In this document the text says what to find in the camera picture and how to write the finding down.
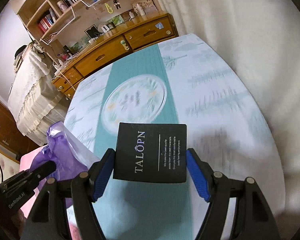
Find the silver bolt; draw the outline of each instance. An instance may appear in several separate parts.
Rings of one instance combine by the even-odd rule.
[[[255,182],[255,180],[252,177],[248,177],[247,182],[250,183],[250,184],[253,184]]]
[[[55,181],[56,181],[55,178],[49,178],[49,179],[47,180],[48,184],[53,184]]]
[[[89,174],[86,172],[86,171],[83,171],[83,172],[81,172],[80,174],[79,174],[79,177],[81,178],[81,179],[85,179],[86,177],[88,177],[89,176]]]
[[[222,177],[222,173],[220,171],[215,171],[213,173],[213,176],[215,176],[216,178],[221,178]]]

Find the blue rubber pad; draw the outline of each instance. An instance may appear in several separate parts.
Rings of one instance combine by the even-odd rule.
[[[189,150],[186,151],[186,162],[188,171],[190,172],[191,178],[194,182],[199,196],[204,198],[204,200],[208,202],[211,198],[211,195],[208,191],[208,182]]]
[[[114,168],[114,156],[115,156],[115,151],[113,151],[107,158],[104,166],[102,167],[102,170],[100,171],[100,174],[98,175],[94,185],[94,194],[93,198],[94,201],[97,201],[98,198],[102,197],[106,186],[108,184],[110,175],[113,171]]]

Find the black figurine keychain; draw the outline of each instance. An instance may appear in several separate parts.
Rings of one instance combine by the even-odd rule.
[[[119,3],[118,0],[113,0],[113,4],[114,4],[114,6],[115,6],[117,9],[121,8],[120,3]]]

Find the wooden desk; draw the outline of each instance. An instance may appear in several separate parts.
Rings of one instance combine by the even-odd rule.
[[[173,18],[166,12],[158,11],[135,17],[103,34],[70,60],[61,71],[69,81],[58,77],[52,83],[59,91],[72,98],[72,86],[76,88],[95,71],[130,53],[177,36]]]

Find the black cable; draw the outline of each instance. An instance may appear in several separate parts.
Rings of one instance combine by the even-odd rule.
[[[2,171],[1,165],[0,165],[0,171],[1,171],[1,183],[2,183],[3,182],[3,171]]]

